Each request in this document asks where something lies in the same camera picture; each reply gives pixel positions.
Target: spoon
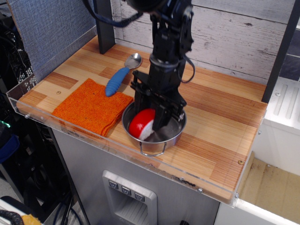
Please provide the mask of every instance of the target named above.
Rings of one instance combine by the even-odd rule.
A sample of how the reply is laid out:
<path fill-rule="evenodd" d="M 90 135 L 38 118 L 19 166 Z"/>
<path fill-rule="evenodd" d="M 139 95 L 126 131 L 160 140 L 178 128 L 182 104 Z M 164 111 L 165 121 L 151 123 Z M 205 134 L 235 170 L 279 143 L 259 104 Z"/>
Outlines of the spoon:
<path fill-rule="evenodd" d="M 129 73 L 129 71 L 131 69 L 140 66 L 141 62 L 142 62 L 142 57 L 140 56 L 139 53 L 134 53 L 130 55 L 125 61 L 125 67 L 119 69 L 118 72 L 115 73 L 107 83 L 107 86 L 105 88 L 106 96 L 110 97 L 114 93 L 116 93 L 119 87 L 121 86 L 121 83 L 124 80 L 125 76 Z"/>

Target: red ball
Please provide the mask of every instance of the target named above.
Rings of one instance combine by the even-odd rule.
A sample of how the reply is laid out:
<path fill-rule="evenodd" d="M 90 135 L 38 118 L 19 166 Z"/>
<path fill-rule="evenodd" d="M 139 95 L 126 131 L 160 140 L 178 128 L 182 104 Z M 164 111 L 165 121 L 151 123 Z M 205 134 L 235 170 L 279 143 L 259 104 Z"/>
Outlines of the red ball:
<path fill-rule="evenodd" d="M 154 117 L 154 109 L 149 108 L 140 111 L 131 121 L 129 133 L 141 141 L 145 140 L 154 132 L 152 130 Z"/>

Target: wooden tabletop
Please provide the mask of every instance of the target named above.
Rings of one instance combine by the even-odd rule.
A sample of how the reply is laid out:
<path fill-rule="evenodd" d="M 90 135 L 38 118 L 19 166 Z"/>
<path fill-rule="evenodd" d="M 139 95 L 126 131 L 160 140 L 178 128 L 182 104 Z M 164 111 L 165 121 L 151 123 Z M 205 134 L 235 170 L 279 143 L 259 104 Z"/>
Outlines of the wooden tabletop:
<path fill-rule="evenodd" d="M 138 70 L 148 73 L 148 53 L 115 45 L 101 55 L 95 37 L 20 101 L 51 114 L 87 78 L 106 85 L 109 78 L 124 67 L 126 58 L 135 52 L 142 56 Z M 183 79 L 187 80 L 192 73 L 191 66 L 187 65 Z M 119 91 L 134 96 L 129 86 L 131 80 L 133 76 L 127 75 Z M 142 155 L 131 143 L 121 120 L 108 133 L 107 138 L 112 142 L 94 136 L 89 138 L 128 154 L 138 164 L 151 165 L 157 173 L 168 174 L 170 179 L 190 188 L 202 188 L 204 194 L 230 203 L 267 107 L 261 102 L 264 90 L 264 85 L 197 67 L 192 82 L 181 84 L 179 88 L 187 101 L 187 125 L 177 144 L 163 155 Z M 32 116 L 39 114 L 38 110 L 19 107 L 30 111 Z"/>

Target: wooden wall panel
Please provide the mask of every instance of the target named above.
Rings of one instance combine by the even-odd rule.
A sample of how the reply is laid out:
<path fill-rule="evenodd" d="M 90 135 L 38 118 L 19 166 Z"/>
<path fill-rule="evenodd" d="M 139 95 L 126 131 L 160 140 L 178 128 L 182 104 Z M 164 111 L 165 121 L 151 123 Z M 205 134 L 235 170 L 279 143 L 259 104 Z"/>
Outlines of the wooden wall panel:
<path fill-rule="evenodd" d="M 287 24 L 295 0 L 193 0 L 193 5 Z"/>
<path fill-rule="evenodd" d="M 192 37 L 195 42 L 188 57 L 195 65 L 266 84 L 294 0 L 284 3 L 278 0 L 238 3 L 195 0 L 193 4 Z M 112 0 L 112 5 L 115 19 L 135 13 L 126 2 Z M 115 38 L 118 44 L 151 52 L 149 15 L 145 14 L 126 28 L 115 29 Z"/>

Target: orange towel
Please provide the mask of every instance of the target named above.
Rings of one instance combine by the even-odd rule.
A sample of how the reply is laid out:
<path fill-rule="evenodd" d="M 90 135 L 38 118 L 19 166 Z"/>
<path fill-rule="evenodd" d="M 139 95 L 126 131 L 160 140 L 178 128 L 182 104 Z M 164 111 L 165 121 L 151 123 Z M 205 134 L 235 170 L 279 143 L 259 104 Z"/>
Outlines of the orange towel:
<path fill-rule="evenodd" d="M 131 96 L 120 92 L 106 97 L 105 86 L 87 79 L 52 114 L 96 134 L 106 136 L 132 101 Z"/>

